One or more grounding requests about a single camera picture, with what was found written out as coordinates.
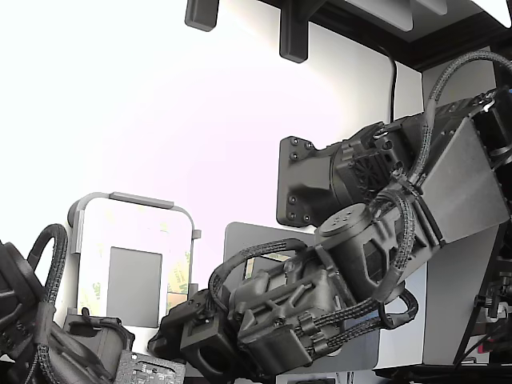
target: screw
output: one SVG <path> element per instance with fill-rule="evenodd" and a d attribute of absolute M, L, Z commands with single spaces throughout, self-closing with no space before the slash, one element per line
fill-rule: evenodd
<path fill-rule="evenodd" d="M 285 324 L 284 318 L 276 318 L 274 320 L 274 326 L 283 326 Z"/>
<path fill-rule="evenodd" d="M 387 142 L 384 143 L 384 145 L 382 146 L 382 148 L 384 150 L 390 150 L 391 148 L 393 148 L 393 143 L 390 142 L 389 140 Z"/>

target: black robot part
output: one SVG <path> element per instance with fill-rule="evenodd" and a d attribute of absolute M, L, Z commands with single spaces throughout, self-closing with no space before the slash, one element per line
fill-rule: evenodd
<path fill-rule="evenodd" d="M 502 123 L 511 111 L 508 89 L 438 108 L 417 186 L 404 175 L 422 148 L 421 115 L 368 126 L 324 150 L 300 138 L 284 139 L 278 218 L 282 224 L 317 226 L 316 245 L 253 274 L 229 293 L 222 289 L 229 297 L 222 300 L 226 318 L 223 310 L 208 307 L 207 291 L 198 318 L 188 306 L 171 310 L 150 348 L 183 356 L 212 382 L 262 382 L 309 365 L 352 337 L 410 321 L 418 306 L 404 289 L 406 277 L 444 246 L 509 221 L 506 202 L 512 196 L 503 194 L 497 170 L 508 166 L 512 154 Z M 371 170 L 365 177 L 356 167 L 363 163 Z M 409 207 L 412 223 L 405 225 L 403 208 L 376 203 L 382 190 L 402 195 L 398 204 Z M 398 260 L 410 228 L 408 257 Z M 252 251 L 242 254 L 252 257 Z M 408 311 L 386 314 L 383 303 L 396 297 Z M 345 320 L 376 310 L 379 316 L 346 327 Z"/>
<path fill-rule="evenodd" d="M 512 94 L 509 88 L 492 90 L 437 108 L 431 161 L 442 150 L 440 135 L 457 129 L 475 114 L 475 127 L 496 168 L 507 200 L 512 200 Z M 422 142 L 422 114 L 401 118 L 388 126 L 373 124 L 352 138 L 317 150 L 301 138 L 284 138 L 279 152 L 277 220 L 294 227 L 320 226 L 335 212 L 358 202 L 369 203 L 388 185 L 396 169 L 407 172 Z"/>

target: white wall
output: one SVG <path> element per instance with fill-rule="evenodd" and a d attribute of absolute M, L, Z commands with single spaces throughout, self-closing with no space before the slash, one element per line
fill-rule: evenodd
<path fill-rule="evenodd" d="M 387 120 L 386 57 L 311 25 L 297 65 L 278 55 L 275 8 L 221 0 L 207 34 L 185 26 L 185 7 L 0 4 L 3 241 L 28 253 L 93 191 L 174 200 L 203 230 L 193 276 L 205 286 L 229 222 L 277 225 L 282 138 L 324 147 Z M 398 69 L 396 116 L 416 114 L 421 75 Z"/>

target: bolt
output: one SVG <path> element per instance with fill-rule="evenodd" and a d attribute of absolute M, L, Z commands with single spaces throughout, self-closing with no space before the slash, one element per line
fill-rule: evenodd
<path fill-rule="evenodd" d="M 276 318 L 274 320 L 274 326 L 283 326 L 285 324 L 284 318 Z"/>
<path fill-rule="evenodd" d="M 384 145 L 382 146 L 382 148 L 384 150 L 390 150 L 391 148 L 393 148 L 393 143 L 390 142 L 389 140 L 387 142 L 384 143 Z"/>
<path fill-rule="evenodd" d="M 493 305 L 493 299 L 487 296 L 478 295 L 474 298 L 475 307 L 490 308 Z"/>

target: mounting bracket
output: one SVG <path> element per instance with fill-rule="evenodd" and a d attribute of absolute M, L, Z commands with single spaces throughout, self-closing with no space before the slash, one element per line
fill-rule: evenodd
<path fill-rule="evenodd" d="M 217 25 L 219 0 L 188 0 L 185 24 L 211 31 Z M 292 62 L 304 62 L 308 55 L 309 22 L 326 0 L 284 0 L 281 8 L 279 54 Z"/>
<path fill-rule="evenodd" d="M 217 25 L 218 2 L 219 0 L 188 0 L 185 24 L 210 32 Z"/>
<path fill-rule="evenodd" d="M 281 8 L 279 54 L 292 62 L 308 56 L 309 21 L 326 0 L 285 0 Z"/>

